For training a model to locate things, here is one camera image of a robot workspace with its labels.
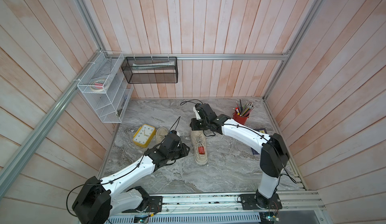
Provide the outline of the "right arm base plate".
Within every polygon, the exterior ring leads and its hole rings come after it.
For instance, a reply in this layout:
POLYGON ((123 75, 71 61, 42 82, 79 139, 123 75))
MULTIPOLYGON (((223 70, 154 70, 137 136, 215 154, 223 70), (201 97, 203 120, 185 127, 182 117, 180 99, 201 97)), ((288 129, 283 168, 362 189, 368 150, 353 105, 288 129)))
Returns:
POLYGON ((254 194, 241 194, 239 195, 238 199, 238 202, 242 204, 243 210, 282 209, 282 203, 277 193, 275 193, 269 199, 262 196, 259 192, 254 194))

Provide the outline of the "red insole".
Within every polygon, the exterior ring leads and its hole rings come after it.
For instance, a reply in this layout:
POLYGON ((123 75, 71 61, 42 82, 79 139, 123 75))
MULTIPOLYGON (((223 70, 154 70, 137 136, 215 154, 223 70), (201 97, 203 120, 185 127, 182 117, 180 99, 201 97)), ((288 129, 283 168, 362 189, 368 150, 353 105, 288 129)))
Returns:
POLYGON ((199 155, 205 155, 206 154, 205 147, 204 146, 199 146, 198 147, 198 153, 199 153, 199 155))

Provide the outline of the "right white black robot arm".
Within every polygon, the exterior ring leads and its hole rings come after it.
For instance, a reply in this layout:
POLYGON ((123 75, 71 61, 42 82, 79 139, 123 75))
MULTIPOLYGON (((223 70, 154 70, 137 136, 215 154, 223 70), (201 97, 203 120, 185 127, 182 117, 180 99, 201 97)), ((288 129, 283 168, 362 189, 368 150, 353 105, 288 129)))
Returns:
POLYGON ((210 130, 232 137, 260 154, 262 178, 253 203, 260 209, 269 208, 270 202, 278 198, 276 190, 282 171, 290 159, 282 136, 263 134, 227 115, 216 115, 207 103, 197 103, 193 110, 196 117, 190 123, 192 130, 210 130))

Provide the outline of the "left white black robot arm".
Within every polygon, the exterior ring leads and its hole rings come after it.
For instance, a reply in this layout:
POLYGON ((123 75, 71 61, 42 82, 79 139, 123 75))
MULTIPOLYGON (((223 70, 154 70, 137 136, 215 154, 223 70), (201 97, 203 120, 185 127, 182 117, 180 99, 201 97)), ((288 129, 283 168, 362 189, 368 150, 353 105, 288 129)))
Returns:
POLYGON ((70 215, 82 224, 103 224, 110 216, 122 212, 153 214, 150 196, 140 186, 132 185, 176 160, 188 156, 190 148, 181 141, 177 131, 170 131, 164 140, 147 149, 133 164, 98 179, 95 176, 79 185, 74 203, 67 206, 70 215))

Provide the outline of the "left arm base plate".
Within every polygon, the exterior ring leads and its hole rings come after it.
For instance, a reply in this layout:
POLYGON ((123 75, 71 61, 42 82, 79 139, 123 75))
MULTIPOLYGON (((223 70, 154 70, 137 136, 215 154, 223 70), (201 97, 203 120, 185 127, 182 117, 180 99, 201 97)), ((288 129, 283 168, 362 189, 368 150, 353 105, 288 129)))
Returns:
POLYGON ((162 211, 162 196, 146 197, 136 209, 129 209, 123 213, 157 214, 162 211))

